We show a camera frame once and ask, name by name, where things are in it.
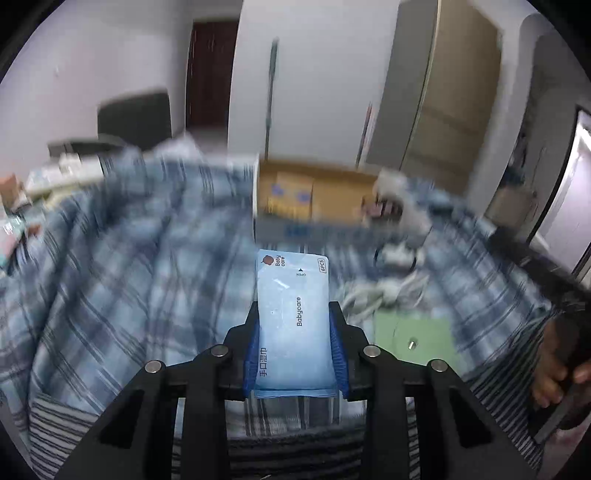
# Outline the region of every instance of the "wooden door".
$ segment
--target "wooden door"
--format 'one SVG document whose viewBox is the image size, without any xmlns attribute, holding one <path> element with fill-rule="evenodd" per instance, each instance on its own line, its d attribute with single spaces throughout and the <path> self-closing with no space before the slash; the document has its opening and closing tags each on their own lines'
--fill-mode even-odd
<svg viewBox="0 0 591 480">
<path fill-rule="evenodd" d="M 238 21 L 195 23 L 187 68 L 187 127 L 228 125 Z"/>
</svg>

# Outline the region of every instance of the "door frame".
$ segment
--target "door frame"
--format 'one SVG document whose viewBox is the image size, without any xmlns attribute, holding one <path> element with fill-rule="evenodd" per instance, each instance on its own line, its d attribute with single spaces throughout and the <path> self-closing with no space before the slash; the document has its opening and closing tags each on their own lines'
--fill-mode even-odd
<svg viewBox="0 0 591 480">
<path fill-rule="evenodd" d="M 574 138 L 575 138 L 575 135 L 577 132 L 577 125 L 579 124 L 579 114 L 581 112 L 586 113 L 587 115 L 591 116 L 591 113 L 589 113 L 585 108 L 583 108 L 582 106 L 580 106 L 578 104 L 575 105 L 574 122 L 573 122 L 573 126 L 571 128 L 571 131 L 570 131 L 569 149 L 566 151 L 566 154 L 564 156 L 564 160 L 562 162 L 562 167 L 560 168 L 560 173 L 558 174 L 558 177 L 556 178 L 556 183 L 554 184 L 554 188 L 552 189 L 552 192 L 550 193 L 550 197 L 548 197 L 548 201 L 546 202 L 546 205 L 544 205 L 544 209 L 542 210 L 542 213 L 538 217 L 538 220 L 536 221 L 530 234 L 527 236 L 527 240 L 526 240 L 527 244 L 529 244 L 533 240 L 535 234 L 538 232 L 539 228 L 542 226 L 542 223 L 544 222 L 546 215 L 550 211 L 550 208 L 552 207 L 552 204 L 554 203 L 554 200 L 556 199 L 556 196 L 558 195 L 558 190 L 560 188 L 560 184 L 562 183 L 562 180 L 564 178 L 564 174 L 566 172 L 566 167 L 569 165 L 570 153 L 573 149 Z"/>
<path fill-rule="evenodd" d="M 189 50 L 187 52 L 187 75 L 185 79 L 185 129 L 189 126 L 189 109 L 190 109 L 190 98 L 189 98 L 189 82 L 192 77 L 191 74 L 191 60 L 193 58 L 193 48 L 194 48 L 194 32 L 199 27 L 199 25 L 209 24 L 209 23 L 217 23 L 217 22 L 236 22 L 239 24 L 240 22 L 240 15 L 238 16 L 223 16 L 223 17 L 206 17 L 206 18 L 199 18 L 193 20 L 193 25 L 191 27 L 191 36 L 189 38 Z"/>
</svg>

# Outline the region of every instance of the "blue plaid fabric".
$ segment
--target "blue plaid fabric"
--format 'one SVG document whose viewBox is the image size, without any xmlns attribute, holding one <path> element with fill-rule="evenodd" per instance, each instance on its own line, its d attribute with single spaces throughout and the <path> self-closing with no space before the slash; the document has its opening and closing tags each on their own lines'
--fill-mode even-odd
<svg viewBox="0 0 591 480">
<path fill-rule="evenodd" d="M 326 255 L 336 300 L 347 281 L 391 275 L 375 265 L 372 249 L 256 246 L 248 166 L 144 161 L 139 154 L 111 166 L 104 184 L 66 199 L 48 217 L 31 258 L 0 279 L 0 389 L 24 433 L 40 394 L 100 414 L 146 361 L 188 361 L 223 341 L 256 299 L 259 247 Z M 411 190 L 434 222 L 421 308 L 450 322 L 465 378 L 488 372 L 482 378 L 489 383 L 477 382 L 488 392 L 497 382 L 491 368 L 522 333 L 539 340 L 539 328 L 529 327 L 539 327 L 549 305 L 522 271 L 486 250 L 490 225 L 427 183 L 413 182 Z M 371 339 L 371 319 L 362 327 Z M 479 398 L 486 405 L 486 395 Z M 524 413 L 524 400 L 512 408 Z M 230 437 L 345 426 L 364 414 L 364 403 L 342 399 L 227 404 Z"/>
</svg>

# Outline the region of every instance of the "box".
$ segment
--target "box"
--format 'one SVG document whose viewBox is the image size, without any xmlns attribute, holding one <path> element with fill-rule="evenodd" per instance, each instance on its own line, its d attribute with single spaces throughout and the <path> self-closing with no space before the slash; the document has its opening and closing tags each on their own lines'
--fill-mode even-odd
<svg viewBox="0 0 591 480">
<path fill-rule="evenodd" d="M 362 223 L 364 197 L 374 198 L 380 168 L 354 170 L 305 160 L 269 159 L 255 164 L 252 213 L 255 240 L 260 244 L 341 244 L 378 246 L 405 240 L 420 247 L 428 231 L 403 231 L 397 225 Z M 267 213 L 273 185 L 280 178 L 312 179 L 310 218 L 290 219 Z"/>
</svg>

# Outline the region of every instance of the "white cable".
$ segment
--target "white cable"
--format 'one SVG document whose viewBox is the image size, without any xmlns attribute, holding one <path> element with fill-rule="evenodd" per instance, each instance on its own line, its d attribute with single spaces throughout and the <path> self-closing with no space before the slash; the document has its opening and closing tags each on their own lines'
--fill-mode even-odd
<svg viewBox="0 0 591 480">
<path fill-rule="evenodd" d="M 401 303 L 416 308 L 422 301 L 429 275 L 414 271 L 405 278 L 387 277 L 377 282 L 349 282 L 340 289 L 341 308 L 350 322 L 364 320 L 380 307 Z"/>
</svg>

